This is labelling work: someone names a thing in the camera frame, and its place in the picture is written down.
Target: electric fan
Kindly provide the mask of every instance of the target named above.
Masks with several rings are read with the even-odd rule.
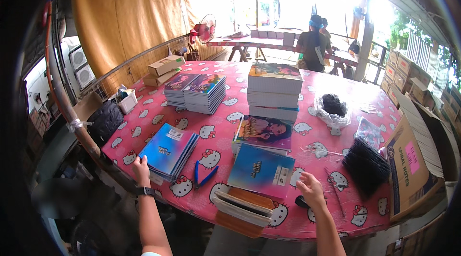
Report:
[[[198,36],[200,43],[208,43],[214,37],[215,28],[215,17],[211,14],[206,15],[202,21],[200,21],[200,24],[196,24],[194,28],[190,30],[189,42],[195,44],[195,36]]]

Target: wrist watch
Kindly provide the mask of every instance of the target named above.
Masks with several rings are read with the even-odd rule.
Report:
[[[150,195],[150,196],[154,196],[155,193],[153,191],[152,188],[149,188],[149,187],[138,187],[136,189],[136,195],[137,196],[140,196],[140,195]]]

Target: wire cutter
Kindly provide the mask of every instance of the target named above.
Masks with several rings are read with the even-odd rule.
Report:
[[[205,183],[207,183],[213,175],[216,174],[216,171],[218,170],[219,166],[216,166],[213,171],[206,176],[202,182],[199,183],[199,161],[195,163],[195,174],[194,174],[194,183],[195,183],[195,189],[198,190],[201,186],[203,186]]]

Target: air conditioner unit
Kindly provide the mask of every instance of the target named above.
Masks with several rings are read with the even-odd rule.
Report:
[[[88,64],[75,72],[75,77],[78,80],[78,84],[80,84],[81,90],[96,78]]]
[[[75,51],[72,51],[70,56],[72,66],[74,67],[74,71],[76,71],[78,68],[80,68],[88,62],[86,60],[86,56],[82,47],[78,48]]]

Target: plastic wrap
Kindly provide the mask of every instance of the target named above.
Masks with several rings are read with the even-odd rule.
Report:
[[[332,94],[339,98],[340,103],[346,108],[346,113],[344,116],[339,116],[338,114],[330,114],[324,110],[323,95],[326,94]],[[349,106],[346,97],[339,96],[335,93],[317,92],[314,98],[314,113],[333,129],[341,129],[349,125],[352,118],[352,108]]]

